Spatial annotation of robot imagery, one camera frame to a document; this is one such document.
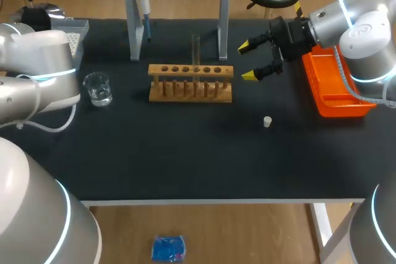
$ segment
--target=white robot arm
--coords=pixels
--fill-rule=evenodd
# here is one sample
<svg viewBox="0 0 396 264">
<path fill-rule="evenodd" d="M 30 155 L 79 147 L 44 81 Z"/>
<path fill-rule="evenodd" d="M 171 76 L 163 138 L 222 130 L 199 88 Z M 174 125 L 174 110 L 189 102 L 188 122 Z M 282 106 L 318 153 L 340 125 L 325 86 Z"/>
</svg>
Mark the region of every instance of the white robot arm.
<svg viewBox="0 0 396 264">
<path fill-rule="evenodd" d="M 395 21 L 396 0 L 336 0 L 309 15 L 312 36 L 322 48 L 340 45 L 360 97 L 391 107 L 396 106 L 391 82 L 396 71 Z"/>
<path fill-rule="evenodd" d="M 391 82 L 395 73 L 396 49 L 392 25 L 396 21 L 396 0 L 336 0 L 310 13 L 309 18 L 285 22 L 281 17 L 270 21 L 270 30 L 250 38 L 240 48 L 244 54 L 267 41 L 271 42 L 274 61 L 243 75 L 261 80 L 282 71 L 283 59 L 299 59 L 312 47 L 340 45 L 349 71 L 364 101 L 396 106 L 396 88 Z"/>
<path fill-rule="evenodd" d="M 28 78 L 0 77 L 0 125 L 80 100 L 69 42 L 62 31 L 34 32 L 24 24 L 0 24 L 0 70 Z"/>
</svg>

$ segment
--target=test tube rack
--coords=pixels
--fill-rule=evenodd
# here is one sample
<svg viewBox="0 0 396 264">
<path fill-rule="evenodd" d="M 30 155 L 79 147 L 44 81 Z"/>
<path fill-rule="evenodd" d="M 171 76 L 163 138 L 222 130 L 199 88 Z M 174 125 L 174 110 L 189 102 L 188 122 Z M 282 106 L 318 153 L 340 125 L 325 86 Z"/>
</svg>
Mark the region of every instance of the test tube rack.
<svg viewBox="0 0 396 264">
<path fill-rule="evenodd" d="M 230 79 L 234 76 L 232 66 L 150 64 L 148 74 L 154 77 L 151 83 L 150 101 L 232 102 L 230 83 Z M 182 77 L 184 80 L 176 80 L 175 77 Z M 188 81 L 188 77 L 199 77 L 200 82 Z"/>
</svg>

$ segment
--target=black table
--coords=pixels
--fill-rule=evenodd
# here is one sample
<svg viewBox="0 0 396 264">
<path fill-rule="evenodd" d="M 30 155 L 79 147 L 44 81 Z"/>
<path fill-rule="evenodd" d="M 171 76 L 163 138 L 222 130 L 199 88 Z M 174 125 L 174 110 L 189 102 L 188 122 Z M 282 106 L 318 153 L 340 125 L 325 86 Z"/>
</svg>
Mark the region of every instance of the black table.
<svg viewBox="0 0 396 264">
<path fill-rule="evenodd" d="M 129 60 L 123 20 L 91 20 L 80 82 L 100 70 L 113 102 L 94 108 L 87 91 L 71 126 L 0 130 L 81 200 L 365 198 L 394 168 L 395 111 L 364 119 L 319 115 L 302 63 L 282 75 L 245 82 L 241 74 L 270 62 L 269 45 L 240 56 L 239 45 L 264 32 L 264 20 L 231 20 L 228 62 L 217 61 L 214 20 L 154 20 L 140 62 Z M 235 68 L 232 104 L 149 103 L 149 63 L 190 64 L 191 34 L 201 36 L 201 64 Z M 69 109 L 35 120 L 59 127 Z M 263 117 L 273 119 L 269 129 Z"/>
</svg>

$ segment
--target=small white cap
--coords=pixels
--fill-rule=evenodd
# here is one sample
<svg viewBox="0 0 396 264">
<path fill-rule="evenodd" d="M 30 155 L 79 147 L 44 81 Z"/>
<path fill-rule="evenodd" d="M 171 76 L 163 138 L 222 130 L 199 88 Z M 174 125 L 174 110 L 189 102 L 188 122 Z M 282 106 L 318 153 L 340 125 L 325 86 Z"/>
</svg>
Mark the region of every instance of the small white cap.
<svg viewBox="0 0 396 264">
<path fill-rule="evenodd" d="M 271 117 L 268 117 L 268 116 L 267 116 L 267 117 L 264 117 L 264 127 L 265 127 L 265 128 L 270 127 L 271 122 L 272 122 Z"/>
</svg>

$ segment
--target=orange plastic tray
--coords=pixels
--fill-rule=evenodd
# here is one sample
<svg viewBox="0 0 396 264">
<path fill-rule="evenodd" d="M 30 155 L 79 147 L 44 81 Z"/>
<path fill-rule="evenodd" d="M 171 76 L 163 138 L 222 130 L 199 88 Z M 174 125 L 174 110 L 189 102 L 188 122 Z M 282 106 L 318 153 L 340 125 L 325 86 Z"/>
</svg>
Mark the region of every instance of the orange plastic tray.
<svg viewBox="0 0 396 264">
<path fill-rule="evenodd" d="M 341 60 L 349 85 L 358 92 L 342 57 Z M 348 93 L 338 71 L 333 49 L 316 46 L 311 53 L 303 56 L 303 62 L 316 106 L 322 116 L 363 117 L 376 106 Z"/>
</svg>

